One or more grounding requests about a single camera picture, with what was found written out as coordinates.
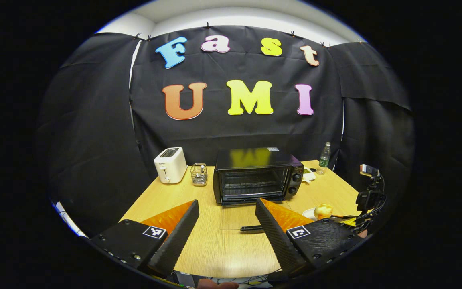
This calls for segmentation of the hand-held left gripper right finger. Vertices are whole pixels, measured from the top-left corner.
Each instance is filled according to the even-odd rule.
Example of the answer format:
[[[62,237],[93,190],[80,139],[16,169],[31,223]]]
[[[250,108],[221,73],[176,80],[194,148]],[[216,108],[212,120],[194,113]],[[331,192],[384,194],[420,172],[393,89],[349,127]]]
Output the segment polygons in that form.
[[[313,221],[265,199],[256,200],[255,216],[287,277],[322,271],[366,242],[343,223]]]

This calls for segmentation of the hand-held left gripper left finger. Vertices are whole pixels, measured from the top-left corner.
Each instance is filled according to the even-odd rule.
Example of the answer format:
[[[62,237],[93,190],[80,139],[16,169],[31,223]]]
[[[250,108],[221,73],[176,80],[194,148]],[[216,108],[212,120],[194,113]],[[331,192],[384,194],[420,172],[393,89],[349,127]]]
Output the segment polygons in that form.
[[[128,267],[166,277],[198,217],[199,202],[188,201],[141,222],[125,218],[91,238],[91,244]]]

